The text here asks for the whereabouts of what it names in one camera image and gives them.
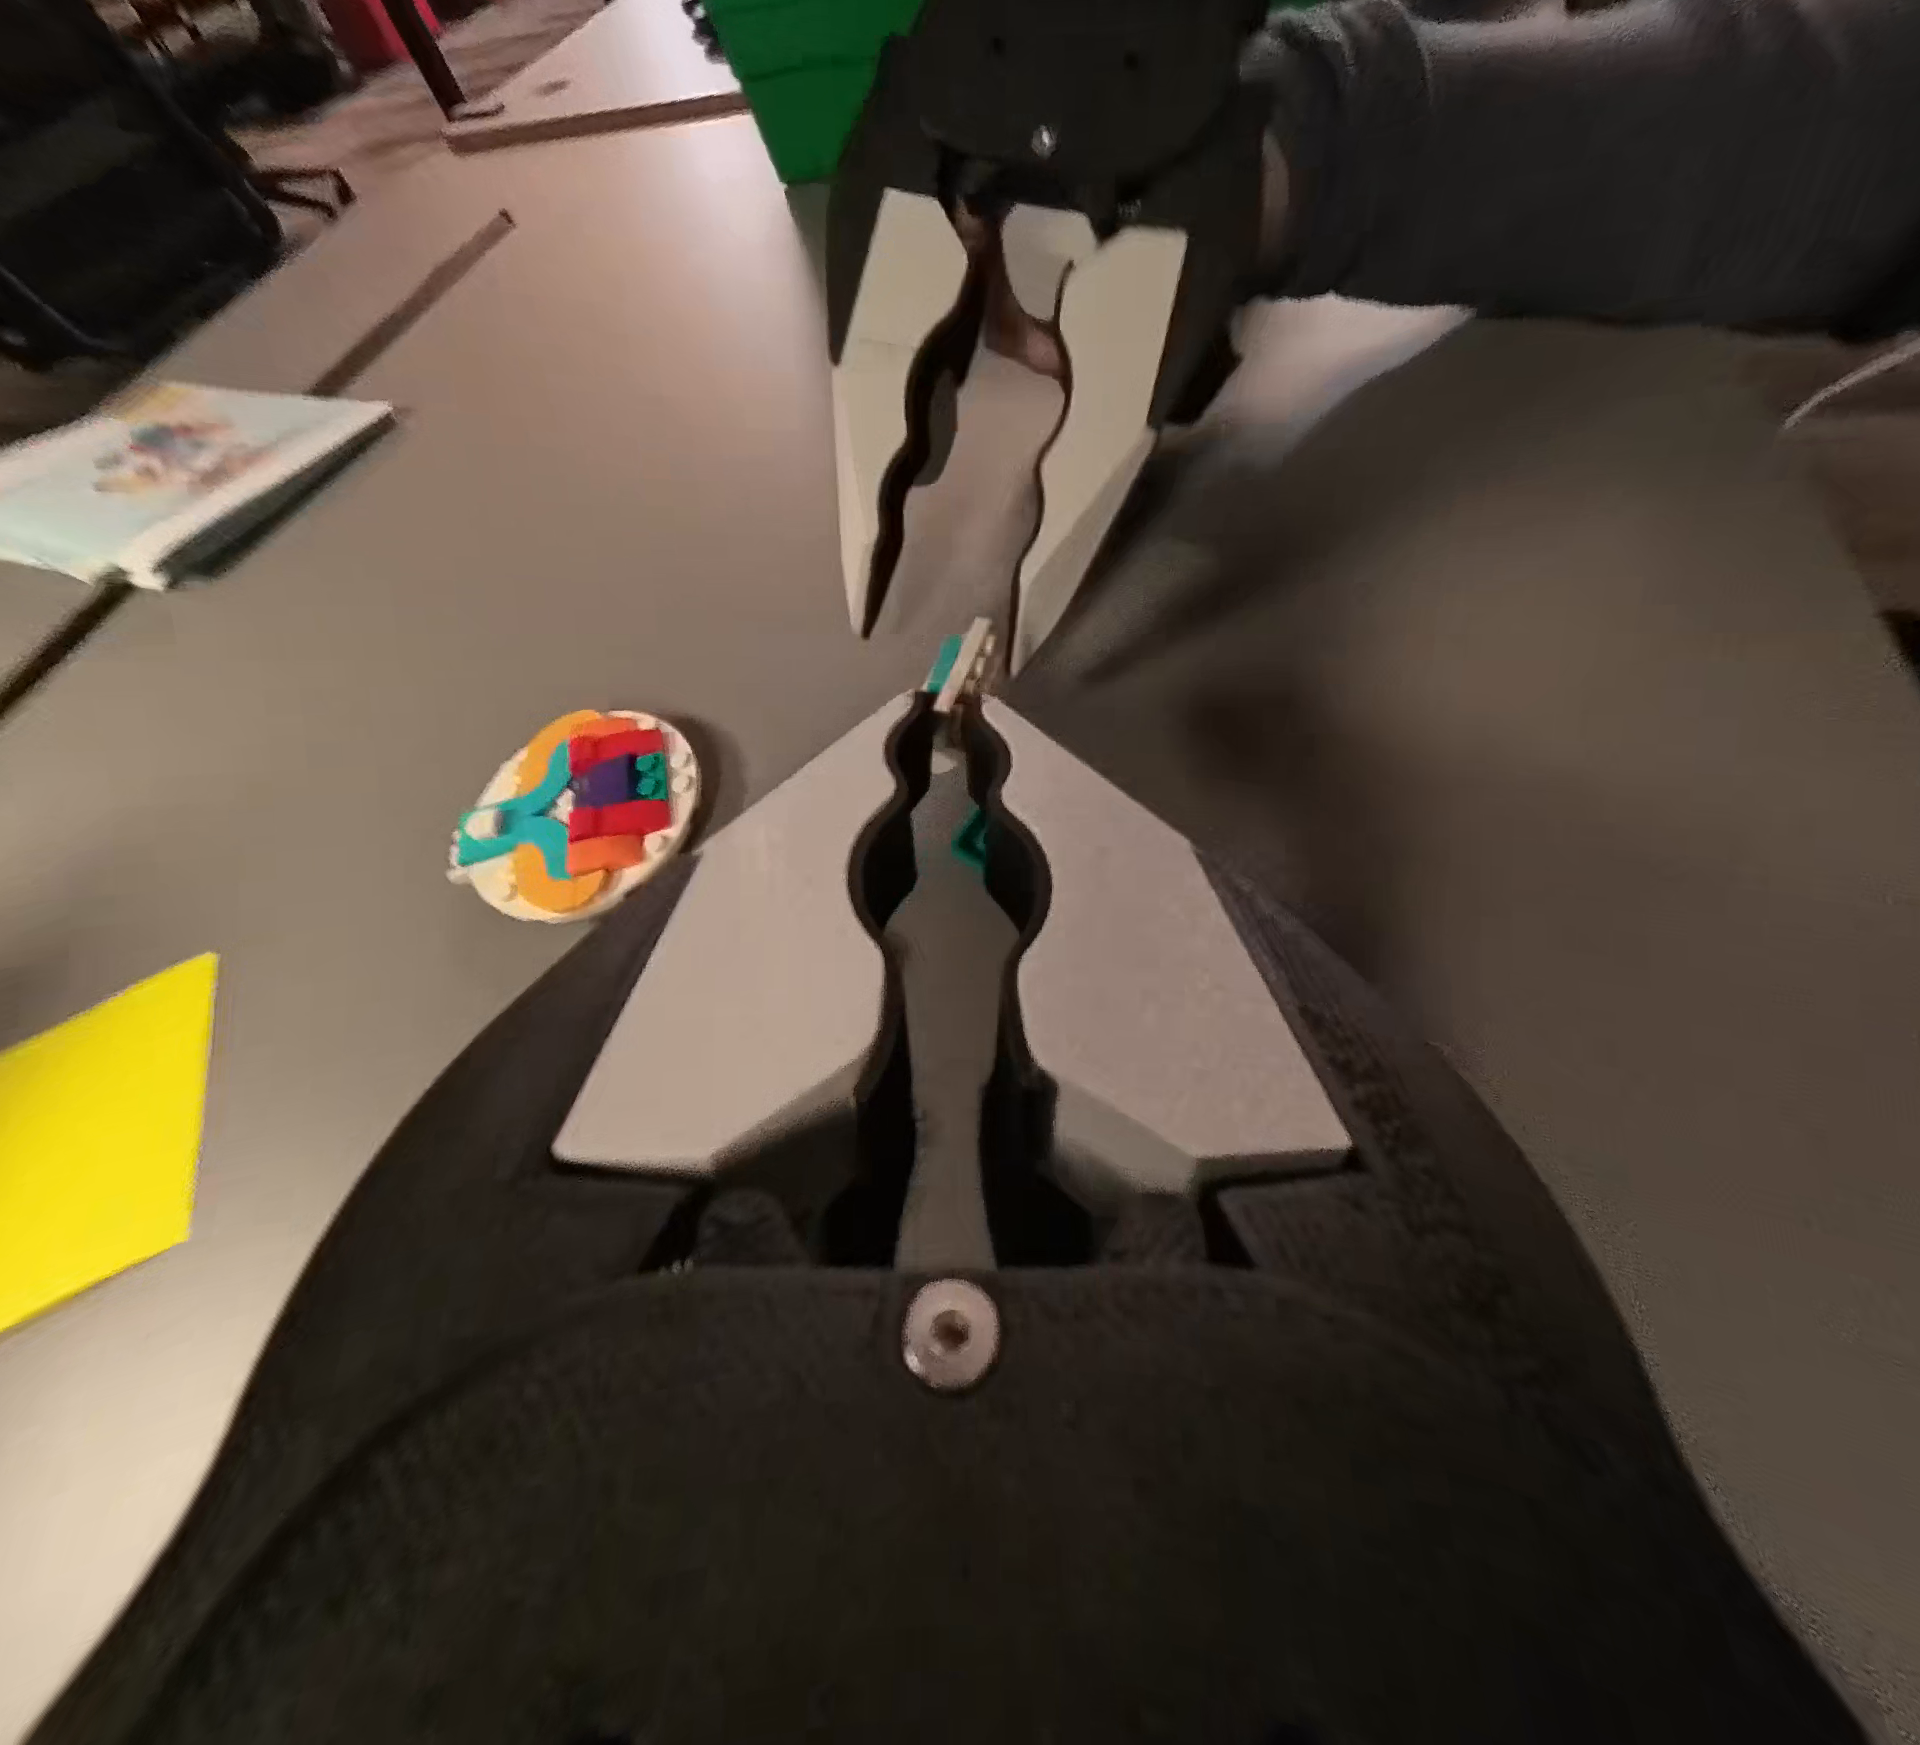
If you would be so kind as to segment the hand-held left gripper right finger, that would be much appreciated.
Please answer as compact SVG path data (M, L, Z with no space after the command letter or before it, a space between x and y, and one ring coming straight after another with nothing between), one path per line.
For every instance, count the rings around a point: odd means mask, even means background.
M1252 898L1004 702L964 751L1014 929L979 1130L995 1258L1084 1260L1137 1200L1344 1168Z

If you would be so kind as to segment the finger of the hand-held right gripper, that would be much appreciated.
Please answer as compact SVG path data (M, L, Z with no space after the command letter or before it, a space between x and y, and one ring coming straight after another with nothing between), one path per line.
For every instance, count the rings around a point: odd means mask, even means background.
M1154 448L1154 399L1187 259L1184 232L1133 223L1014 223L1010 289L1049 307L1063 354L1063 412L1038 460L1038 529L1017 570L1010 674L1062 624Z
M942 451L969 251L935 194L887 189L831 363L838 551L849 622L876 631L905 545L907 500Z

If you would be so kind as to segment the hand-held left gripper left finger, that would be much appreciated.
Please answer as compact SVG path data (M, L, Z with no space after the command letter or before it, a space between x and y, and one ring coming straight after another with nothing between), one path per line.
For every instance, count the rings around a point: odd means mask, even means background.
M890 1260L918 1157L885 932L918 885L932 696L887 702L709 838L553 1145L562 1165L786 1200Z

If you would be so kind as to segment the round rainbow brick plate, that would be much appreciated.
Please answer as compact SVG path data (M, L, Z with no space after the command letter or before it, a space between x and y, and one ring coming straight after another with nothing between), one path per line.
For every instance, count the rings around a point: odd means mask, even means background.
M701 763L680 726L640 710L573 710L461 813L445 875L516 922L607 917L684 853L701 805Z

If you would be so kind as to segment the white brick assembly teal brick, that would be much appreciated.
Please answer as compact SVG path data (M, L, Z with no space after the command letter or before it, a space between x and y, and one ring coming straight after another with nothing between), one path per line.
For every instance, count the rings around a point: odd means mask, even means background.
M951 836L950 851L958 864L985 879L992 857L990 814L981 809L976 786L967 783L964 732L969 715L981 702L995 678L998 631L992 613L979 613L974 624L950 635L928 672L925 700L932 705L934 776L951 776L964 790L966 810Z

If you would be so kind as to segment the person's right forearm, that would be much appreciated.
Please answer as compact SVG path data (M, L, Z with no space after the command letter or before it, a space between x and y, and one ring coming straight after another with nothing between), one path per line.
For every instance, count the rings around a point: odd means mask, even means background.
M1919 0L1276 14L1256 289L1868 344L1919 325Z

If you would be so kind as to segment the person's right hand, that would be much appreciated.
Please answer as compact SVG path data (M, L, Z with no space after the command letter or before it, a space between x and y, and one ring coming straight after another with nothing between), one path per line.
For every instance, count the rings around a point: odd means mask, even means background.
M981 279L979 342L983 351L1065 386L1068 360L1055 329L1030 315L1014 291L1002 251L1002 222L983 218L976 223L979 225L976 268Z

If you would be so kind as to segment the yellow sticky note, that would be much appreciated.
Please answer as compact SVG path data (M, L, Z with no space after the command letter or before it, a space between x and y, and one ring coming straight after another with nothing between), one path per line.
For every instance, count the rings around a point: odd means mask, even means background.
M3 1329L192 1236L220 959L3 1055Z

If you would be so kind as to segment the instruction booklet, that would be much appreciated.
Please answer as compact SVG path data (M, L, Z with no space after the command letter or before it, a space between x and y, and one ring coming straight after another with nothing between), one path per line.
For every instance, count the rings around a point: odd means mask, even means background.
M276 528L396 423L383 400L159 384L3 451L3 561L168 592Z

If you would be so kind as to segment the black mesh office chair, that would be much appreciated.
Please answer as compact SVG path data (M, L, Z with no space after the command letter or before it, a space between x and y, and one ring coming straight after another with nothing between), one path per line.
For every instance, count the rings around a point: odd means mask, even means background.
M354 204L201 125L89 0L3 0L7 365L151 359L276 268L276 206Z

